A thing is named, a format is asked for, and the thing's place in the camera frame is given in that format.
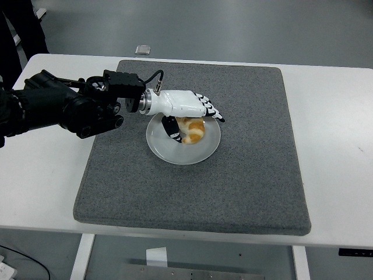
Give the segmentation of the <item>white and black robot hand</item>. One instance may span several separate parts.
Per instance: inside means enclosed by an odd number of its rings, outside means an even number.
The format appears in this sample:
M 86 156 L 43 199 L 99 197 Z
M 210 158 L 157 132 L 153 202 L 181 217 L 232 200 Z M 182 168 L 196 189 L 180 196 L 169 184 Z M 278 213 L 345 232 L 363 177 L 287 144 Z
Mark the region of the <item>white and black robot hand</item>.
M 162 113 L 161 123 L 167 135 L 182 144 L 195 144 L 205 134 L 204 117 L 213 117 L 220 122 L 225 119 L 204 95 L 190 90 L 154 90 L 147 93 L 142 114 L 152 116 Z

